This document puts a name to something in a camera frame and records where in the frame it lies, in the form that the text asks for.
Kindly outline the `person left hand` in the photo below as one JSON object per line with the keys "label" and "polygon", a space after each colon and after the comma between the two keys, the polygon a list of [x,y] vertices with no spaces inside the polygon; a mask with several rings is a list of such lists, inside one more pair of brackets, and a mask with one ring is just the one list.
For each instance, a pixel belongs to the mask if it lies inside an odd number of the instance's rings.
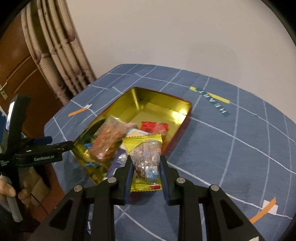
{"label": "person left hand", "polygon": [[18,197],[18,199],[25,205],[25,207],[28,208],[29,204],[32,201],[32,190],[36,185],[34,168],[30,167],[20,169],[19,173],[22,187],[22,190],[19,192],[17,192],[11,184],[8,184],[8,182],[4,180],[4,176],[1,175],[1,201],[7,202],[8,197]]}

